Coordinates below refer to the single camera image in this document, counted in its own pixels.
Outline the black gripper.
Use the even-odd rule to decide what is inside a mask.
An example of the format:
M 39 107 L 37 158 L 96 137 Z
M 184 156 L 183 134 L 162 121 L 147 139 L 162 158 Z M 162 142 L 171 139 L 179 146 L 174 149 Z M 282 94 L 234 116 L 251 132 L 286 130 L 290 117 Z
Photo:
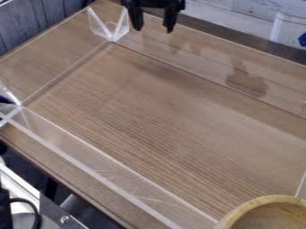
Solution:
M 186 9 L 186 0 L 120 0 L 130 10 L 132 28 L 138 31 L 143 27 L 143 8 L 164 10 L 163 25 L 168 33 L 172 32 L 178 13 Z

